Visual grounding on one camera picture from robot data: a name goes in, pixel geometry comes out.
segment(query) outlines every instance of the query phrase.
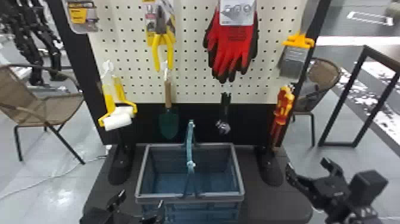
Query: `wicker chair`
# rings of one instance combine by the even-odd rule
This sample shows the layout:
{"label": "wicker chair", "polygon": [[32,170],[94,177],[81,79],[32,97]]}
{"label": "wicker chair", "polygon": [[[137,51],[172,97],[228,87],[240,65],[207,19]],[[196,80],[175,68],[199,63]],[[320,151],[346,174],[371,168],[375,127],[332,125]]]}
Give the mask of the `wicker chair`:
{"label": "wicker chair", "polygon": [[296,107],[293,109],[293,121],[297,115],[308,115],[311,119],[311,144],[315,145],[314,114],[311,112],[325,94],[333,88],[342,76],[341,69],[331,61],[322,58],[311,60],[307,78],[303,84]]}
{"label": "wicker chair", "polygon": [[19,160],[23,161],[18,128],[44,127],[45,131],[49,128],[75,158],[81,164],[84,164],[85,162],[82,158],[60,135],[60,130],[65,123],[71,119],[81,106],[83,102],[82,93],[39,99],[15,75],[11,70],[11,66],[0,66],[0,110],[17,124],[14,127],[14,137]]}

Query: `work glove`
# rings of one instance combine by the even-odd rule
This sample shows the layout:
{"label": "work glove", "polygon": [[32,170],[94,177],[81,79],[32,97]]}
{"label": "work glove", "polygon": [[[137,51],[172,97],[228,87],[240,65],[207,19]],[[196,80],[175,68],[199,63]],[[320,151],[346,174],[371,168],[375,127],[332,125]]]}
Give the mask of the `work glove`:
{"label": "work glove", "polygon": [[216,10],[203,41],[208,50],[208,65],[212,76],[220,83],[235,80],[236,71],[246,74],[258,52],[258,17],[252,26],[221,26]]}

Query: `pegboard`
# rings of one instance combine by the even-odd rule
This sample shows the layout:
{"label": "pegboard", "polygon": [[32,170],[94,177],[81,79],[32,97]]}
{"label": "pegboard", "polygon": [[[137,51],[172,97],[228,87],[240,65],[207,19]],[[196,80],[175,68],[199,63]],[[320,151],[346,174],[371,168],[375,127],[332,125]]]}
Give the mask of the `pegboard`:
{"label": "pegboard", "polygon": [[[145,12],[141,1],[95,3],[100,31],[90,34],[89,38],[100,73],[102,63],[110,59],[130,101],[163,103],[163,74],[155,71],[151,48],[145,40]],[[275,104],[279,88],[296,81],[279,77],[277,63],[284,49],[282,42],[300,28],[305,0],[258,1],[257,58],[246,75],[238,72],[235,82],[224,85],[211,76],[208,55],[202,46],[216,5],[217,0],[174,0],[177,42],[172,72],[173,102],[219,103],[220,93],[228,88],[232,103]],[[167,56],[165,50],[160,47],[162,60]]]}

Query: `product tag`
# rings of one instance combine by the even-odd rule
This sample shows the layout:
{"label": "product tag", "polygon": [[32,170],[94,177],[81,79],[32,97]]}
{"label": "product tag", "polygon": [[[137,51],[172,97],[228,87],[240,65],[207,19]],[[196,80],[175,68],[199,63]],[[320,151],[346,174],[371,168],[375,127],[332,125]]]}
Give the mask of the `product tag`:
{"label": "product tag", "polygon": [[256,7],[256,0],[220,0],[220,25],[251,26]]}
{"label": "product tag", "polygon": [[[145,12],[145,30],[146,30],[146,41],[148,46],[152,46],[155,26],[156,26],[156,9],[157,6],[162,6],[165,12],[165,22],[167,26],[167,34],[171,38],[172,43],[176,42],[176,19],[174,12],[174,1],[173,0],[142,0],[143,10]],[[166,45],[164,39],[161,39],[160,45]]]}

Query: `pliers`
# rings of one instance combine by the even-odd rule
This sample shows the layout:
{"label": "pliers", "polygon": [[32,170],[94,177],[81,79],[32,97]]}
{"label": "pliers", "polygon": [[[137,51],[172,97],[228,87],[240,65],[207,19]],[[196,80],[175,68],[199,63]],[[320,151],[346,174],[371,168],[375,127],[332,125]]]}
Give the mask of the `pliers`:
{"label": "pliers", "polygon": [[167,44],[168,49],[168,69],[171,71],[173,69],[173,45],[172,40],[167,34],[167,26],[165,19],[165,12],[162,6],[158,5],[156,9],[156,25],[155,25],[155,35],[153,40],[152,52],[154,58],[154,67],[156,71],[160,71],[160,59],[158,58],[158,46],[160,46],[161,39],[164,39]]}

